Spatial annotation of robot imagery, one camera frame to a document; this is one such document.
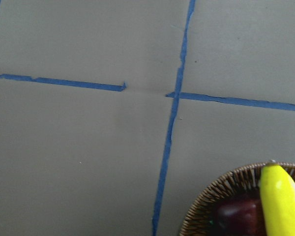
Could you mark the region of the dark purple plum fruit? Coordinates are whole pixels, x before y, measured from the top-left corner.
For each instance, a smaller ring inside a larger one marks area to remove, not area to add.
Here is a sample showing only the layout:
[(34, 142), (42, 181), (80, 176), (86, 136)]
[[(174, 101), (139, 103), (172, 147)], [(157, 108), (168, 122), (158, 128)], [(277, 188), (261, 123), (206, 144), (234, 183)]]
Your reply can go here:
[(223, 236), (265, 236), (265, 222), (258, 197), (240, 197), (220, 202), (213, 210), (212, 222)]

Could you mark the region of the brown wicker basket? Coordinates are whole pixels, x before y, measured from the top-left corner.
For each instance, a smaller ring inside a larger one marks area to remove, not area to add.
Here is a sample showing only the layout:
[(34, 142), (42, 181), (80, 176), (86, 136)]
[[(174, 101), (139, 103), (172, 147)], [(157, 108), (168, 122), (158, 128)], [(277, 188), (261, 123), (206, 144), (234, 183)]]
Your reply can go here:
[[(212, 213), (222, 201), (240, 197), (260, 197), (261, 169), (255, 163), (227, 172), (212, 182), (194, 201), (182, 224), (182, 236), (222, 236), (213, 226)], [(277, 162), (295, 181), (295, 164)]]

